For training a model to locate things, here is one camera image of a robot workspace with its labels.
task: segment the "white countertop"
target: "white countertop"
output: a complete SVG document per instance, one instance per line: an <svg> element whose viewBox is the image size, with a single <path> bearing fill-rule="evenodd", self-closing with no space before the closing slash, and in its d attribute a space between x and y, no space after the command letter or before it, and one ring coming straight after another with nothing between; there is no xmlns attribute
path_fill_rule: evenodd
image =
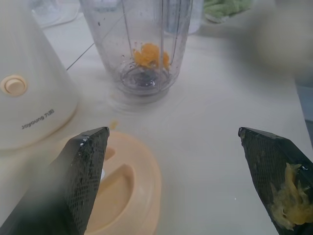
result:
<svg viewBox="0 0 313 235"><path fill-rule="evenodd" d="M66 67L92 44L84 18L45 33ZM56 135L118 121L118 131L149 146L162 173L157 235L277 234L253 186L237 134L241 126L288 138L313 160L294 83L282 84L280 95L253 90L237 78L255 75L236 69L227 48L223 39L190 36L177 82L163 99L136 112L110 105L114 90L95 46L68 70L82 100Z"/></svg>

